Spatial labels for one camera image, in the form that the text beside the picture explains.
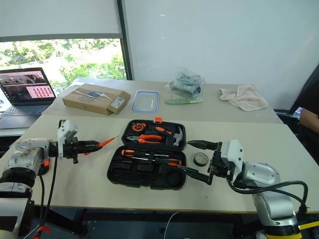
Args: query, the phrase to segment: beige cloth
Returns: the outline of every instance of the beige cloth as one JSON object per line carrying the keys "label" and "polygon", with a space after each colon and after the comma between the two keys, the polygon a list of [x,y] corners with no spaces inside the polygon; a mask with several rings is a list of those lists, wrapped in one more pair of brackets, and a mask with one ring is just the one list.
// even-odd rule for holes
{"label": "beige cloth", "polygon": [[237,91],[220,89],[222,101],[228,101],[243,111],[255,111],[266,108],[268,102],[262,97],[252,85],[238,86]]}

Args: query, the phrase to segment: plastic container lid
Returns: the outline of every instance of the plastic container lid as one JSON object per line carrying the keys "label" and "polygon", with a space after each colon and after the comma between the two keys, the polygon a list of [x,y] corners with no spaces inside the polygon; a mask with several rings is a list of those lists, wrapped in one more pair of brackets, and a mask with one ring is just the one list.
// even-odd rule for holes
{"label": "plastic container lid", "polygon": [[156,113],[159,110],[160,93],[156,91],[136,91],[132,111]]}

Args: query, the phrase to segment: white table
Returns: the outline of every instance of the white table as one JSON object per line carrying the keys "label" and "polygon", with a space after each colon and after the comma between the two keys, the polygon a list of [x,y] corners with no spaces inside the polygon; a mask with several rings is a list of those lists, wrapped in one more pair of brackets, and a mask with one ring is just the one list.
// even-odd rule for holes
{"label": "white table", "polygon": [[[62,115],[62,116],[87,116],[102,117],[107,116],[87,112],[71,107],[66,107],[62,97],[73,91],[83,83],[97,84],[110,88],[124,90],[131,94],[131,99],[118,114],[111,114],[108,118],[126,118],[126,119],[146,119],[154,120],[155,117],[162,117],[163,120],[181,120],[189,121],[216,121],[216,122],[253,122],[253,123],[282,123],[271,107],[258,111],[245,112],[240,108],[234,107],[228,102],[219,99],[221,88],[237,89],[237,85],[223,84],[205,84],[204,102],[199,104],[190,104],[182,106],[171,106],[164,103],[167,99],[173,99],[178,96],[165,89],[164,82],[145,82],[145,81],[124,81],[111,79],[89,79],[78,78],[73,82],[73,86],[67,88],[53,104],[43,113],[44,115]],[[159,111],[157,113],[135,113],[131,111],[134,96],[137,90],[151,90],[159,92]]]}
{"label": "white table", "polygon": [[[79,116],[41,116],[22,136],[46,137],[56,140],[56,131],[60,119],[70,119],[78,125],[79,140],[106,140],[122,135],[130,119],[112,119]],[[282,181],[303,180],[309,186],[307,205],[309,212],[319,212],[318,204],[318,166],[299,143],[297,138],[284,124],[274,123],[238,123],[238,122],[197,122],[177,121],[186,128],[186,139],[203,139],[212,142],[238,139],[244,148],[244,161],[267,162],[274,166]],[[213,178],[208,186],[200,181],[187,178],[184,186],[174,190],[151,190],[149,187],[130,188],[111,183],[106,172],[115,150],[122,145],[120,137],[89,156],[80,155],[79,163],[73,165],[72,159],[58,161],[57,176],[51,205],[57,207],[80,207],[102,209],[144,209],[205,211],[224,213],[255,212],[252,197],[233,192],[223,178]],[[200,169],[192,162],[199,152],[190,145],[184,149],[187,165]],[[11,148],[0,160],[0,171],[7,164]],[[206,151],[209,157],[212,151]],[[43,178],[46,189],[50,188],[53,170]],[[33,187],[32,199],[40,204],[41,186],[37,178]],[[302,189],[290,186],[287,191],[299,196]],[[45,202],[48,199],[46,190]]]}

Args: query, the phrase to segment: plastic bag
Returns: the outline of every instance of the plastic bag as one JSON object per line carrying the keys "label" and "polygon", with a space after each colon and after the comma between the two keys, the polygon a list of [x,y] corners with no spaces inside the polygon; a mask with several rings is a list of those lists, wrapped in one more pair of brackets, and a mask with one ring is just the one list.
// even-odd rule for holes
{"label": "plastic bag", "polygon": [[202,100],[204,83],[206,82],[200,75],[183,69],[178,73],[176,80],[167,83],[165,87],[189,100]]}

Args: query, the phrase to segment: window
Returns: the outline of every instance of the window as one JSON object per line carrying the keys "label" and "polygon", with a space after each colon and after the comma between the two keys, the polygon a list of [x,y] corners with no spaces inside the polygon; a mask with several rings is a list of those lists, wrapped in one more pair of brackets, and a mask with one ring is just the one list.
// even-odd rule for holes
{"label": "window", "polygon": [[28,67],[42,67],[56,94],[78,77],[126,80],[119,39],[0,42],[0,69]]}

